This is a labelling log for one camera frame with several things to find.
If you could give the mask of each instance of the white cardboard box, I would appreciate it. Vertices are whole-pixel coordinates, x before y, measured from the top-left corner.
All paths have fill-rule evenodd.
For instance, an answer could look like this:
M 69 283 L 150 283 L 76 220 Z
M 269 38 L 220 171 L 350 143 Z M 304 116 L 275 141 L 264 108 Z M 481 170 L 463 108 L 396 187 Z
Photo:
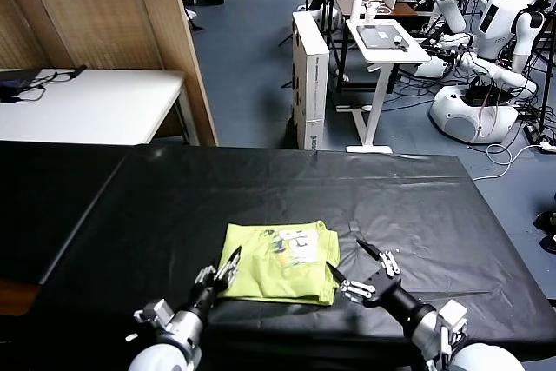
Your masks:
M 330 51 L 310 12 L 293 15 L 292 88 L 297 142 L 300 149 L 318 149 L 324 130 Z
M 313 151 L 321 149 L 322 136 L 324 134 L 324 119 L 296 123 L 295 132 L 299 149 L 310 149 Z

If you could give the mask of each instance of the white desk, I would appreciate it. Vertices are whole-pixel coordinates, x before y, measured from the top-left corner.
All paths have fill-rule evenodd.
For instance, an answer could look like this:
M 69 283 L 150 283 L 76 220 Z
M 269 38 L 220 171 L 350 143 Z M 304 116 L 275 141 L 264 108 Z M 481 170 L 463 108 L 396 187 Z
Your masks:
M 373 145 L 374 134 L 381 116 L 382 104 L 387 94 L 388 80 L 392 75 L 395 64 L 426 63 L 430 56 L 419 46 L 419 44 L 393 19 L 377 19 L 373 25 L 393 25 L 408 44 L 407 51 L 404 50 L 369 50 L 365 47 L 359 32 L 358 26 L 364 24 L 353 24 L 346 20 L 349 31 L 357 43 L 357 47 L 367 63 L 372 63 L 372 70 L 380 70 L 379 80 L 374 91 L 373 103 L 371 106 L 361 108 L 336 108 L 337 111 L 349 112 L 352 114 L 361 139 L 361 146 L 346 147 L 347 152 L 381 152 L 392 153 L 388 146 Z M 362 112 L 369 111 L 368 123 L 365 123 Z
M 43 70 L 37 77 L 52 73 L 54 70 Z M 189 140 L 196 142 L 180 71 L 85 70 L 66 83 L 45 87 L 37 102 L 0 103 L 0 140 L 147 143 L 176 105 Z M 39 93 L 21 97 L 33 98 Z

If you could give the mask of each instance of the wooden partition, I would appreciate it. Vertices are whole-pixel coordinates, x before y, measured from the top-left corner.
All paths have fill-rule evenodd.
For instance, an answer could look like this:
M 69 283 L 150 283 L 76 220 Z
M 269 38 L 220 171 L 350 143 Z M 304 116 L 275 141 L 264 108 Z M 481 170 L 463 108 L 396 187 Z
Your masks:
M 182 0 L 0 0 L 0 68 L 180 70 L 202 145 L 218 144 Z

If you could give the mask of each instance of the black tablecloth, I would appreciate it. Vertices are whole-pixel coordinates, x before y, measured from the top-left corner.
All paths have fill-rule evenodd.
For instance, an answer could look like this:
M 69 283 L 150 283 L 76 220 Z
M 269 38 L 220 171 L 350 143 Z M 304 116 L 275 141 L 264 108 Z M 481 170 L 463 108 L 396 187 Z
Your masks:
M 156 297 L 184 301 L 229 222 L 317 219 L 339 233 L 348 277 L 378 268 L 359 236 L 394 251 L 416 297 L 464 304 L 471 341 L 520 359 L 556 352 L 556 315 L 456 157 L 155 145 L 131 151 L 106 188 L 39 295 L 25 343 L 44 361 L 86 358 L 103 369 L 117 352 L 123 367 L 137 353 L 123 341 L 133 311 Z M 304 357 L 370 367 L 417 357 L 384 311 L 340 295 L 330 308 L 223 301 L 210 322 L 202 347 L 213 363 Z
M 128 149 L 0 142 L 0 278 L 42 283 Z

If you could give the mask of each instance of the white bottle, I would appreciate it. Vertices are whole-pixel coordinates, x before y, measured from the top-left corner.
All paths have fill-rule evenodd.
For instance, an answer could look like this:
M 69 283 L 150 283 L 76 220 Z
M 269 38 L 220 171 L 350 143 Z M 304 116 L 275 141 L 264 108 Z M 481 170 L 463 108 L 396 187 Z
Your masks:
M 367 13 L 365 13 L 365 25 L 373 23 L 373 20 L 376 17 L 376 12 L 380 8 L 380 6 L 381 2 L 375 0 L 367 4 Z
M 351 15 L 349 17 L 349 22 L 360 23 L 361 22 L 361 12 L 363 8 L 363 0 L 354 0 L 351 5 Z

